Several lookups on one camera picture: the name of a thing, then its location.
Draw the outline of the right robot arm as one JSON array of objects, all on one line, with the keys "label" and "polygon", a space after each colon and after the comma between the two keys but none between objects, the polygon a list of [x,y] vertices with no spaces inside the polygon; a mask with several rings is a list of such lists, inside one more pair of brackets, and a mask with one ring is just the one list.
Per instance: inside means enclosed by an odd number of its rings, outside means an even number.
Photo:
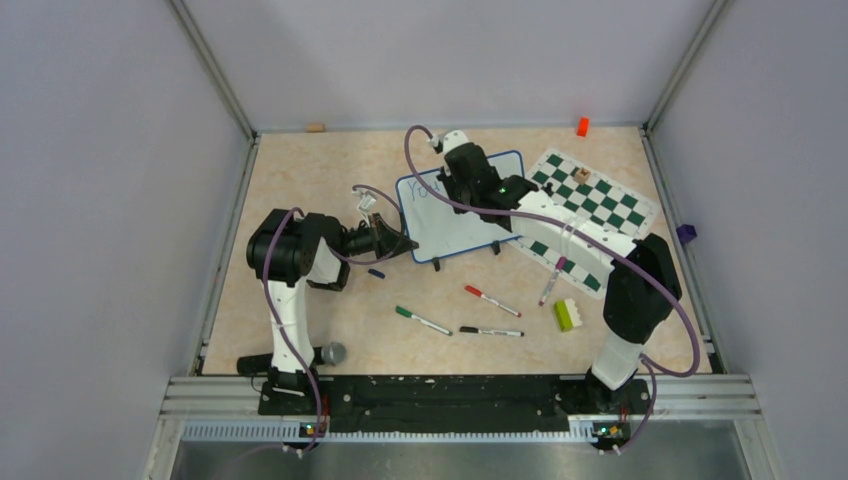
[{"label": "right robot arm", "polygon": [[431,143],[443,156],[437,176],[457,214],[473,212],[489,224],[553,249],[584,269],[605,290],[609,333],[591,365],[586,397],[612,412],[627,397],[644,346],[682,297],[670,248],[661,237],[635,239],[577,215],[520,175],[501,177],[483,149],[465,139]]}]

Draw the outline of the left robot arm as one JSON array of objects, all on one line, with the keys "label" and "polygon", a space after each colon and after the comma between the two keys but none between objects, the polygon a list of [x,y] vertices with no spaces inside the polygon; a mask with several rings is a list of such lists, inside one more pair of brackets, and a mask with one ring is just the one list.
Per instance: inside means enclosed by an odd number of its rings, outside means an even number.
[{"label": "left robot arm", "polygon": [[307,331],[306,289],[339,292],[347,284],[351,257],[373,253],[385,260],[419,247],[380,215],[348,229],[333,216],[274,209],[248,240],[246,261],[260,280],[271,312],[273,351],[267,361],[270,388],[297,413],[319,404],[312,367],[316,354]]}]

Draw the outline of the blue framed whiteboard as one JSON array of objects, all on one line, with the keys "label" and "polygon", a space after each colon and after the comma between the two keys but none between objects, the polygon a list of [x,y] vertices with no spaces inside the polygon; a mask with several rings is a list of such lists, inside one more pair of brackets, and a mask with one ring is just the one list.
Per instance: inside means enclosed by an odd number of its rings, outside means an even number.
[{"label": "blue framed whiteboard", "polygon": [[516,238],[503,228],[482,221],[475,213],[457,214],[436,199],[412,175],[397,179],[395,190],[408,229],[418,244],[411,252],[418,264],[490,247]]}]

